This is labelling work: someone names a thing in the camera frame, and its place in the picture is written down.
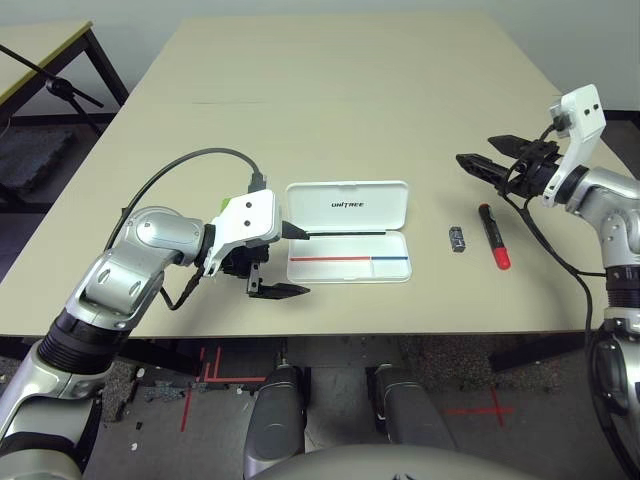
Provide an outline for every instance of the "beige table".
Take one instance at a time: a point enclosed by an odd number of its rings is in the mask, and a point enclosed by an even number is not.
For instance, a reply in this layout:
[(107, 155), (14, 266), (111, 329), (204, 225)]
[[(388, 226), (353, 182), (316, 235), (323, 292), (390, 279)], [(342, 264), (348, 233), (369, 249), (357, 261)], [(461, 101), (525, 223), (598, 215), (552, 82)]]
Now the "beige table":
[[(456, 153), (472, 151), (499, 159), (485, 140), (491, 135), (537, 136), (558, 93), (476, 13), (185, 21), (0, 286), (0, 329), (45, 333), (120, 207), (161, 166), (208, 146), (254, 157), (283, 203), (292, 182), (406, 180), (413, 276), (403, 284), (315, 285), (283, 301), (249, 299), (244, 280), (220, 276), (203, 280), (178, 312), (156, 299), (136, 336), (581, 329), (575, 281), (489, 185), (455, 162)], [(604, 145), (594, 164), (626, 172)], [(163, 178), (143, 204), (210, 219), (248, 179), (237, 160), (203, 157)], [(487, 201), (511, 253), (506, 272), (496, 268), (478, 219)], [(601, 268), (590, 227), (537, 202), (533, 214), (569, 261)], [(463, 254), (451, 252), (451, 225), (464, 229)], [(285, 280), (286, 256), (286, 241), (272, 247), (266, 283)], [(169, 269), (174, 298), (192, 273)], [(597, 318), (604, 283), (590, 284)]]
[[(1, 26), (0, 46), (51, 75), (85, 52), (118, 104), (123, 105), (129, 93), (91, 26), (86, 20)], [(44, 87), (46, 80), (44, 75), (0, 51), (0, 132), (9, 124), (11, 116)], [(0, 203), (0, 213), (46, 213), (51, 208), (48, 203), (26, 203), (1, 183), (0, 199), (4, 200)]]

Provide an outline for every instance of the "marker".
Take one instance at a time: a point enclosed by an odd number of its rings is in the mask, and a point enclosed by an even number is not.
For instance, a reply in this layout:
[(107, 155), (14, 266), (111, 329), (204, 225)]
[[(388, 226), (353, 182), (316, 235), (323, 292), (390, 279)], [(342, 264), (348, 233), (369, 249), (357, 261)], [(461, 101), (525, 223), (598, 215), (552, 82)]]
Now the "marker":
[(478, 208), (478, 213), (480, 214), (482, 225), (484, 225), (484, 231), (487, 233), (493, 258), (496, 259), (496, 265), (498, 265), (500, 270), (507, 270), (511, 266), (511, 260), (509, 260), (509, 253), (502, 242), (502, 236), (500, 235), (500, 230), (498, 230), (496, 219), (493, 217), (493, 213), (491, 213), (491, 207), (483, 203)]

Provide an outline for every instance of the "robotic arm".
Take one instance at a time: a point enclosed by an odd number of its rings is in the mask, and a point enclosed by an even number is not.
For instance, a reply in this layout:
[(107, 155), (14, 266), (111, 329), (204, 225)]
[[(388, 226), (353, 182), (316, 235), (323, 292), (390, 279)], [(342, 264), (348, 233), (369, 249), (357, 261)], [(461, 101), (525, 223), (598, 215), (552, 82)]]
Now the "robotic arm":
[(274, 193), (262, 189), (232, 198), (206, 225), (164, 207), (129, 216), (115, 246), (91, 265), (0, 399), (0, 479), (81, 477), (97, 434), (105, 379), (161, 291), (168, 265), (198, 267), (172, 308), (202, 276), (221, 269), (247, 278), (252, 297), (308, 292), (295, 285), (263, 286), (259, 278), (270, 243), (282, 236), (308, 238), (280, 215)]
[[(500, 153), (517, 159), (510, 169), (477, 154), (456, 158), (467, 173), (493, 184), (510, 203), (509, 194), (527, 202), (541, 195), (543, 205), (563, 204), (567, 212), (584, 219), (596, 230), (606, 272), (609, 308), (604, 312), (602, 327), (591, 337), (587, 348), (589, 381), (600, 425), (629, 478), (637, 479), (640, 477), (637, 466), (640, 459), (640, 182), (583, 165), (605, 126), (593, 85), (563, 96), (559, 104), (551, 107), (551, 115), (553, 127), (545, 134), (555, 129), (559, 136), (571, 137), (559, 165), (556, 163), (561, 158), (558, 145), (544, 141), (544, 135), (533, 142), (512, 135), (490, 138), (489, 142)], [(511, 179), (513, 172), (517, 175)], [(526, 205), (518, 208), (521, 216), (525, 211), (528, 215)], [(572, 274), (582, 273), (576, 270)], [(590, 320), (587, 328), (590, 336)], [(631, 448), (622, 442), (612, 415), (626, 423), (633, 438)]]

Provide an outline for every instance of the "floor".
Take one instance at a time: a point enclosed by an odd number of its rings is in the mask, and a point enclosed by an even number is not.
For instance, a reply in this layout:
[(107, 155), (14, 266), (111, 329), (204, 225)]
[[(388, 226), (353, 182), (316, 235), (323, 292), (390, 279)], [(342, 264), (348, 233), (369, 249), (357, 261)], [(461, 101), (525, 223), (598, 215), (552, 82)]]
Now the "floor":
[[(357, 365), (353, 361), (354, 349), (356, 354), (364, 351), (357, 339), (351, 345), (334, 343), (331, 350), (324, 349), (327, 343), (332, 342), (308, 339), (306, 347), (315, 352), (307, 356), (306, 351), (298, 351), (296, 355), (297, 363), (313, 366), (306, 451), (387, 443), (386, 437), (375, 429), (363, 368), (379, 360), (380, 345), (372, 346), (373, 362), (362, 359)], [(399, 351), (395, 342), (389, 348)], [(393, 357), (401, 361), (398, 354), (389, 355)], [(502, 420), (495, 414), (463, 414), (464, 409), (494, 407), (489, 388), (448, 388), (432, 392), (431, 399), (443, 412), (461, 452), (492, 459), (541, 479), (624, 478), (593, 414), (582, 353), (556, 362), (571, 378), (558, 391), (496, 391), (498, 405), (506, 412), (502, 413)], [(348, 363), (351, 366), (337, 366)], [(244, 436), (254, 402), (255, 396), (235, 388), (194, 391), (188, 407), (186, 398), (149, 403), (138, 394), (121, 422), (102, 425), (85, 475), (96, 480), (241, 480)]]
[[(54, 200), (81, 164), (94, 138), (84, 127), (75, 128), (79, 142), (27, 198)], [(640, 131), (630, 122), (614, 121), (603, 138), (640, 176)], [(41, 218), (0, 215), (0, 279)], [(546, 479), (624, 478), (592, 412), (581, 352), (493, 377), (487, 373), (486, 349), (503, 340), (290, 339), (289, 360), (312, 368), (307, 451), (386, 441), (374, 426), (364, 367), (391, 361), (413, 368), (428, 386), (459, 450)], [(452, 354), (455, 362), (448, 360)], [(494, 397), (491, 386), (496, 383)], [(85, 477), (241, 479), (244, 435), (255, 397), (234, 388), (193, 391), (187, 406), (188, 396), (150, 402), (138, 394), (121, 422), (102, 424)], [(504, 413), (472, 413), (483, 407), (500, 407)]]

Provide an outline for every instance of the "black cable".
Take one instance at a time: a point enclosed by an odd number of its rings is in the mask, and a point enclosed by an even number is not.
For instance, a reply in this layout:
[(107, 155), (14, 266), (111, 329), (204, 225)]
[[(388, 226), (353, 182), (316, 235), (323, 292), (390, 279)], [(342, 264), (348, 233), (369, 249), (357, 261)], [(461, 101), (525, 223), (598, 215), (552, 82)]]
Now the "black cable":
[(593, 316), (593, 298), (591, 296), (591, 290), (589, 290), (589, 287), (585, 283), (585, 281), (582, 279), (582, 276), (605, 277), (606, 274), (583, 272), (575, 268), (566, 260), (564, 260), (554, 250), (554, 248), (551, 246), (551, 243), (547, 240), (547, 238), (540, 231), (540, 228), (538, 228), (535, 221), (533, 220), (533, 217), (531, 216), (531, 212), (529, 211), (529, 202), (532, 200), (532, 198), (528, 198), (524, 202), (524, 205), (522, 207), (519, 207), (518, 205), (515, 204), (515, 202), (513, 202), (513, 200), (511, 200), (508, 197), (508, 184), (509, 184), (509, 178), (511, 174), (518, 167), (518, 165), (522, 163), (523, 157), (525, 157), (531, 151), (529, 149), (535, 148), (536, 144), (539, 144), (539, 142), (544, 141), (544, 139), (552, 130), (554, 130), (553, 125), (549, 126), (543, 132), (543, 134), (540, 136), (538, 140), (534, 140), (533, 142), (531, 142), (529, 147), (525, 149), (525, 151), (520, 156), (520, 158), (508, 170), (507, 174), (505, 175), (505, 178), (500, 184), (500, 188), (498, 189), (498, 191), (499, 191), (499, 194), (502, 196), (502, 198), (504, 198), (505, 201), (514, 208), (514, 210), (518, 213), (520, 218), (522, 218), (523, 222), (525, 223), (529, 231), (532, 233), (532, 235), (535, 237), (535, 239), (540, 243), (542, 248), (544, 248), (547, 251), (547, 253), (549, 253), (549, 255), (551, 255), (551, 257), (553, 257), (553, 259), (562, 268), (564, 268), (567, 271), (567, 273), (569, 273), (569, 275), (571, 275), (584, 290), (584, 294), (587, 302), (587, 313), (586, 313), (585, 330), (584, 330), (585, 351), (587, 356), (587, 377), (588, 377), (588, 383), (589, 383), (589, 391), (591, 392), (591, 399), (593, 401), (596, 417), (598, 418), (598, 423), (600, 424), (600, 428), (602, 429), (602, 432), (605, 438), (607, 439), (607, 442), (609, 442), (609, 446), (611, 447), (611, 450), (616, 456), (625, 474), (628, 476), (628, 478), (637, 480), (637, 479), (640, 479), (640, 468), (638, 468), (635, 461), (633, 460), (632, 455), (629, 454), (629, 451), (626, 445), (622, 441), (622, 438), (620, 437), (618, 429), (616, 428), (616, 425), (611, 416), (611, 412), (607, 408), (604, 398), (602, 398), (601, 392), (596, 386), (595, 377), (597, 375), (597, 372), (596, 372), (596, 366), (594, 361), (595, 349), (597, 348), (597, 345), (602, 340), (602, 338), (606, 336), (606, 332), (604, 330), (604, 324), (602, 324), (600, 328), (598, 328), (598, 330), (592, 336), (591, 320)]
[(591, 276), (591, 277), (604, 277), (606, 276), (604, 273), (595, 273), (595, 272), (583, 272), (582, 270), (578, 270), (576, 267), (574, 267), (573, 265), (571, 265), (569, 262), (567, 262), (566, 260), (564, 260), (556, 251), (555, 249), (551, 246), (551, 243), (547, 240), (547, 238), (544, 236), (544, 234), (542, 233), (542, 231), (540, 231), (540, 228), (538, 227), (538, 225), (536, 224), (536, 222), (533, 220), (533, 217), (531, 216), (531, 212), (529, 211), (529, 202), (531, 201), (531, 198), (528, 198), (525, 202), (524, 205), (522, 207), (519, 207), (518, 205), (516, 205), (516, 203), (511, 200), (509, 198), (509, 192), (508, 192), (508, 186), (509, 186), (509, 179), (512, 175), (512, 173), (514, 172), (514, 170), (518, 167), (518, 165), (520, 165), (523, 162), (523, 159), (534, 149), (537, 148), (541, 142), (544, 142), (545, 138), (549, 135), (549, 133), (551, 133), (553, 130), (555, 129), (555, 127), (553, 125), (549, 125), (544, 132), (542, 132), (542, 134), (540, 135), (540, 137), (534, 141), (532, 141), (527, 148), (524, 150), (524, 152), (522, 153), (522, 155), (520, 155), (520, 157), (518, 158), (518, 160), (516, 160), (516, 162), (511, 165), (511, 167), (509, 168), (509, 170), (507, 171), (507, 174), (504, 176), (500, 187), (498, 188), (498, 193), (500, 194), (500, 196), (502, 198), (504, 198), (504, 200), (511, 205), (511, 207), (513, 207), (513, 209), (518, 213), (518, 215), (520, 216), (520, 218), (522, 219), (522, 221), (525, 223), (525, 225), (527, 226), (527, 228), (529, 229), (529, 231), (531, 232), (531, 234), (535, 237), (535, 239), (538, 241), (538, 243), (540, 243), (540, 245), (542, 246), (542, 248), (545, 249), (545, 251), (551, 255), (551, 257), (563, 268), (567, 271), (567, 273), (569, 273), (569, 275), (571, 275), (576, 282), (578, 282), (578, 284), (580, 285), (580, 287), (582, 287), (582, 289), (584, 290), (584, 294), (586, 297), (586, 302), (587, 302), (587, 313), (586, 313), (586, 318), (585, 318), (585, 330), (584, 330), (584, 335), (585, 335), (585, 349), (588, 348), (589, 343), (590, 343), (590, 338), (591, 338), (591, 320), (592, 320), (592, 316), (593, 316), (593, 297), (591, 295), (591, 290), (589, 290), (588, 285), (585, 283), (585, 281), (582, 279), (581, 275), (584, 276)]
[[(249, 192), (254, 192), (254, 191), (265, 188), (266, 182), (264, 180), (264, 176), (262, 175), (262, 173), (260, 172), (260, 169), (258, 168), (258, 165), (256, 164), (256, 162), (254, 162), (251, 158), (246, 156), (244, 153), (238, 152), (237, 150), (233, 150), (231, 148), (223, 148), (223, 147), (203, 148), (202, 150), (196, 150), (195, 152), (187, 153), (186, 155), (183, 155), (182, 157), (175, 159), (173, 162), (165, 165), (163, 168), (158, 170), (158, 172), (156, 172), (156, 174), (153, 175), (142, 186), (140, 190), (138, 190), (138, 192), (133, 196), (129, 204), (122, 210), (122, 215), (120, 216), (120, 218), (116, 222), (115, 227), (111, 231), (111, 235), (109, 235), (109, 239), (107, 240), (107, 244), (105, 245), (104, 250), (107, 251), (111, 247), (113, 247), (113, 244), (116, 238), (118, 237), (120, 230), (122, 230), (124, 223), (127, 221), (127, 218), (129, 218), (131, 213), (133, 213), (133, 209), (135, 208), (135, 206), (138, 204), (138, 202), (144, 196), (144, 194), (147, 193), (147, 191), (153, 186), (154, 183), (160, 180), (160, 178), (162, 178), (166, 173), (170, 172), (178, 165), (183, 164), (187, 160), (191, 160), (192, 158), (199, 157), (201, 155), (207, 155), (209, 153), (224, 153), (227, 155), (232, 155), (234, 157), (237, 157), (245, 161), (253, 170), (253, 174), (251, 176), (251, 184), (249, 185)], [(182, 292), (182, 294), (180, 295), (180, 298), (175, 304), (171, 301), (171, 297), (169, 297), (169, 294), (164, 289), (164, 287), (160, 289), (160, 295), (162, 295), (162, 298), (167, 304), (167, 307), (169, 307), (169, 310), (177, 310), (182, 306), (182, 304), (185, 302), (187, 297), (198, 286), (198, 283), (200, 282), (200, 279), (203, 277), (203, 275), (204, 275), (204, 269), (202, 267), (198, 268), (198, 270), (191, 277), (189, 282), (187, 282), (187, 285), (185, 286), (184, 291)]]
[(201, 155), (207, 155), (209, 153), (226, 153), (227, 155), (233, 155), (234, 157), (238, 157), (239, 159), (247, 162), (249, 166), (253, 169), (254, 178), (255, 177), (262, 178), (262, 174), (260, 173), (260, 169), (258, 168), (258, 165), (256, 165), (256, 162), (251, 160), (251, 158), (247, 157), (244, 153), (240, 153), (237, 150), (232, 150), (231, 148), (212, 147), (212, 148), (203, 148), (202, 150), (196, 150), (195, 152), (187, 153), (186, 155), (183, 155), (182, 157), (175, 159), (173, 162), (165, 165), (163, 168), (158, 170), (158, 172), (156, 172), (156, 174), (153, 177), (151, 177), (147, 181), (147, 183), (145, 183), (142, 186), (140, 190), (138, 190), (138, 193), (136, 193), (133, 196), (133, 198), (129, 202), (129, 205), (127, 205), (122, 211), (122, 215), (120, 216), (120, 219), (116, 223), (116, 226), (113, 228), (111, 235), (109, 235), (109, 240), (107, 241), (107, 244), (104, 247), (105, 251), (113, 247), (113, 242), (115, 242), (116, 237), (118, 236), (118, 233), (120, 233), (120, 230), (124, 225), (124, 222), (127, 220), (127, 218), (129, 218), (129, 216), (133, 212), (133, 209), (135, 208), (137, 203), (144, 196), (144, 194), (147, 193), (147, 191), (153, 186), (154, 183), (160, 180), (160, 178), (162, 178), (163, 175), (173, 170), (178, 165), (186, 162), (187, 160), (191, 160), (192, 158), (199, 157)]
[[(522, 221), (525, 223), (525, 225), (527, 226), (529, 231), (533, 234), (533, 236), (538, 241), (538, 243), (542, 245), (542, 248), (544, 248), (546, 252), (549, 255), (551, 255), (551, 257), (553, 257), (553, 259), (556, 262), (558, 262), (558, 264), (560, 264), (560, 266), (564, 268), (567, 271), (567, 273), (569, 273), (569, 275), (571, 275), (584, 290), (584, 294), (587, 301), (587, 314), (586, 314), (585, 326), (584, 326), (584, 341), (585, 341), (585, 348), (586, 348), (589, 345), (589, 340), (591, 338), (591, 318), (593, 316), (593, 297), (591, 296), (591, 290), (589, 290), (588, 285), (580, 276), (583, 274), (580, 272), (580, 270), (576, 269), (570, 263), (567, 263), (560, 255), (558, 255), (556, 251), (553, 249), (553, 247), (551, 246), (551, 244), (549, 243), (549, 241), (546, 239), (546, 237), (542, 234), (542, 232), (536, 225), (535, 221), (533, 220), (533, 217), (531, 216), (531, 212), (529, 211), (528, 203), (529, 203), (529, 200), (531, 199), (527, 200), (524, 204), (524, 207), (522, 208), (518, 207), (510, 198), (504, 197), (504, 199), (507, 201), (509, 205), (511, 205), (515, 209), (516, 212), (518, 212), (518, 215), (520, 215), (520, 218), (522, 218)], [(590, 275), (599, 276), (600, 274), (594, 273)]]

